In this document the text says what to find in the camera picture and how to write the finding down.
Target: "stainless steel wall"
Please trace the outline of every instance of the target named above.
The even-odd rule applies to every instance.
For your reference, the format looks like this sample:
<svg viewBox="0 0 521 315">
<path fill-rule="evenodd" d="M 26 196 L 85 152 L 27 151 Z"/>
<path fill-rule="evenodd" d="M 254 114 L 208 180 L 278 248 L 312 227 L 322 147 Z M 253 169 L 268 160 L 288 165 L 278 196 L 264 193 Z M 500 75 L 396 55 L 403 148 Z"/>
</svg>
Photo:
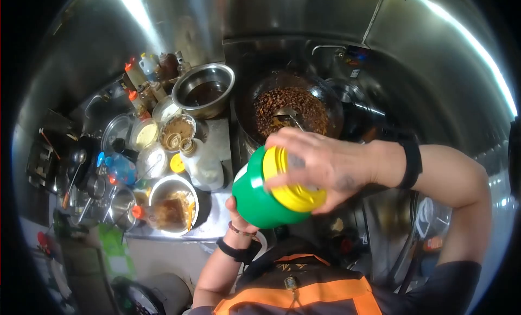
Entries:
<svg viewBox="0 0 521 315">
<path fill-rule="evenodd" d="M 453 146 L 487 169 L 492 233 L 469 310 L 497 272 L 518 208 L 507 140 L 519 106 L 498 40 L 471 0 L 382 0 L 365 41 L 371 63 L 359 76 L 424 142 Z"/>
</svg>

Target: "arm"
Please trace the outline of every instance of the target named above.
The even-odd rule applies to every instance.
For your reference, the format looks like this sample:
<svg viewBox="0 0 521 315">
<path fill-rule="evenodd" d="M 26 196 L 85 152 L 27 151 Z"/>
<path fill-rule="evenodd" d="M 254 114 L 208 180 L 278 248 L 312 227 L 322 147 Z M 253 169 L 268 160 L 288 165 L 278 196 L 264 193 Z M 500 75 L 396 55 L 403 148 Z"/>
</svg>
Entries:
<svg viewBox="0 0 521 315">
<path fill-rule="evenodd" d="M 230 210 L 230 218 L 235 228 L 240 231 L 254 233 L 258 230 L 241 218 L 236 209 L 235 198 L 226 201 L 226 208 Z M 251 236 L 244 236 L 228 229 L 223 241 L 234 249 L 245 249 L 250 246 Z M 217 248 L 206 262 L 197 286 L 194 291 L 193 308 L 200 306 L 217 306 L 224 297 L 228 296 L 233 286 L 239 266 L 241 264 Z"/>
<path fill-rule="evenodd" d="M 405 172 L 403 148 L 394 142 L 370 143 L 379 166 L 376 182 L 396 187 Z M 481 263 L 490 235 L 491 201 L 485 169 L 462 152 L 439 145 L 420 146 L 423 173 L 417 190 L 453 208 L 451 225 L 438 264 Z"/>
<path fill-rule="evenodd" d="M 301 183 L 326 189 L 326 203 L 315 214 L 331 211 L 368 183 L 396 187 L 405 173 L 405 151 L 395 142 L 360 145 L 284 128 L 266 140 L 267 148 L 275 145 L 304 159 L 306 166 L 270 179 L 265 188 Z M 449 147 L 422 145 L 420 153 L 423 173 L 413 189 L 454 208 L 438 264 L 459 260 L 480 263 L 491 218 L 485 170 Z"/>
</svg>

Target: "wok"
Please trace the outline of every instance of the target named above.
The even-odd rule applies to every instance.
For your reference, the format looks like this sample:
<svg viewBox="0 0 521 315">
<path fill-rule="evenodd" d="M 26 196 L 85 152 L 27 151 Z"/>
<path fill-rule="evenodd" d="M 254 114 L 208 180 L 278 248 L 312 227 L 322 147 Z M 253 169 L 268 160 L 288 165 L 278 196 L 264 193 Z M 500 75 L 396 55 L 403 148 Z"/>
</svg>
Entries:
<svg viewBox="0 0 521 315">
<path fill-rule="evenodd" d="M 244 96 L 236 97 L 234 100 L 237 120 L 248 135 L 249 141 L 256 145 L 254 148 L 258 148 L 266 142 L 264 136 L 257 130 L 254 102 L 264 91 L 278 87 L 303 88 L 318 98 L 324 104 L 329 118 L 326 136 L 338 138 L 342 131 L 344 114 L 342 103 L 333 89 L 317 76 L 279 70 L 271 71 L 268 76 L 264 76 L 260 81 L 254 82 L 254 85 L 246 91 Z"/>
</svg>

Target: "pan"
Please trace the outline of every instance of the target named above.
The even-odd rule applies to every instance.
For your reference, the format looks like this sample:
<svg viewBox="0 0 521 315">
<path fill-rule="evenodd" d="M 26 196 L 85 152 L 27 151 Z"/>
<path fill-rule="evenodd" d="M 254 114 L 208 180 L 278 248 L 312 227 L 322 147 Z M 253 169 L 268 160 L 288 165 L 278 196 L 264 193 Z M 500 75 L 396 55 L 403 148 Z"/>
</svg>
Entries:
<svg viewBox="0 0 521 315">
<path fill-rule="evenodd" d="M 86 151 L 87 159 L 82 165 L 80 165 L 74 184 L 78 189 L 86 189 L 88 175 L 95 172 L 96 169 L 96 160 L 100 150 L 100 141 L 93 137 L 82 136 L 78 139 L 75 143 L 75 147 L 71 150 L 71 156 L 79 149 L 84 149 Z M 78 165 L 71 161 L 71 156 L 69 156 L 69 168 L 67 169 L 69 181 L 72 180 L 78 168 Z"/>
<path fill-rule="evenodd" d="M 254 85 L 246 91 L 245 95 L 236 95 L 234 100 L 237 120 L 247 134 L 249 142 L 254 145 L 253 148 L 258 148 L 266 142 L 264 136 L 257 130 L 254 102 L 264 91 L 278 87 L 303 88 L 318 98 L 323 103 L 329 118 L 326 136 L 338 138 L 340 135 L 344 122 L 342 103 L 333 89 L 321 78 L 299 72 L 278 70 L 271 71 L 253 83 Z"/>
</svg>

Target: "tattoo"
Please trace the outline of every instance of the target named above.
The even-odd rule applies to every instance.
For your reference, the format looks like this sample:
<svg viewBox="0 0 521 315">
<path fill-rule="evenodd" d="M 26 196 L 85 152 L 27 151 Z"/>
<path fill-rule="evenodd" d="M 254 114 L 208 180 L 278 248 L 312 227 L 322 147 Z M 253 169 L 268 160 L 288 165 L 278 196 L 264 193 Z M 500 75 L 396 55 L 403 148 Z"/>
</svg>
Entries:
<svg viewBox="0 0 521 315">
<path fill-rule="evenodd" d="M 355 179 L 350 175 L 342 175 L 335 183 L 335 190 L 354 190 L 357 187 Z"/>
</svg>

